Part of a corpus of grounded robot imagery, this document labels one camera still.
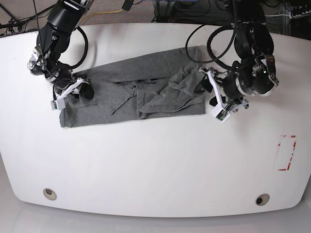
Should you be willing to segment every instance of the gray carpet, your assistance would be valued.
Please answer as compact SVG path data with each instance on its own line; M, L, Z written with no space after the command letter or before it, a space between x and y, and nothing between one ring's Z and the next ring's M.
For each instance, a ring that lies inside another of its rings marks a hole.
M57 0L36 0L37 11L42 11L43 9L55 4ZM107 11L116 11L121 9L124 0L95 0L90 11L87 15L95 12L107 12ZM16 18L21 19L35 14L33 1L32 0L1 0L1 4ZM106 23L146 23L150 22L154 17L154 9L152 2L147 0L143 1L138 5L133 5L132 9L129 12L123 11L115 14L107 15L95 15L91 16L85 21L82 25L88 24L106 24ZM39 23L40 27L44 26L46 23L46 18L40 18ZM10 18L8 15L0 9L0 23L8 23ZM26 30L36 27L35 20L30 21L27 24Z

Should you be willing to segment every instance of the yellow cable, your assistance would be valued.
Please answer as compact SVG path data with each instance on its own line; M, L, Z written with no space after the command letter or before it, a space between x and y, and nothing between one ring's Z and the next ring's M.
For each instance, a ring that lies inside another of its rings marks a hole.
M81 20L80 24L81 24L85 19L87 19L87 18L90 17L90 16L94 16L94 15L104 15L104 14L113 14L113 13L119 13L119 12L121 12L121 11L123 11L123 10L121 9L121 10L118 10L118 11L107 11L107 12L97 12L97 13L93 13L93 14L90 14L90 15L88 15L88 16L85 16L85 17Z

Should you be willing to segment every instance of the gray floor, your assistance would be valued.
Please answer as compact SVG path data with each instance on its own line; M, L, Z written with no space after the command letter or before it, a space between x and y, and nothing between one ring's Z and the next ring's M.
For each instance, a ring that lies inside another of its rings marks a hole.
M55 4L57 0L36 0L37 11ZM92 14L95 12L116 11L121 9L124 0L95 0L90 11L87 13ZM1 0L1 4L16 18L22 19L25 17L33 16L35 14L32 0ZM86 19L82 25L87 24L104 24L104 23L136 23L136 22L150 22L154 17L154 8L151 1L143 1L138 5L133 5L132 9L128 12L123 11L115 14L96 15ZM6 24L10 18L0 9L0 23ZM46 17L39 19L40 26L46 23ZM35 20L30 21L27 25L27 30L36 27Z

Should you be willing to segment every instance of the white table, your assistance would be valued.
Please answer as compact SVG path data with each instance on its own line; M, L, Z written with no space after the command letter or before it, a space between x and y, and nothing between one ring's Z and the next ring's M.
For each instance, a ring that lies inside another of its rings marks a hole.
M89 53L77 71L182 47L195 28L83 27ZM191 45L205 44L215 29L205 27ZM217 37L218 54L229 38L230 33ZM225 125L207 114L74 129L60 128L59 112L49 103L50 85L26 68L36 33L1 39L0 151L15 195L40 205L125 216L223 216L297 205L311 173L311 42L273 39L280 87L268 97L248 98L250 108ZM75 64L83 48L75 32L61 61ZM223 61L234 59L232 48ZM280 171L294 141L290 169ZM54 190L57 199L46 199L44 188ZM270 201L257 206L256 198L264 193Z

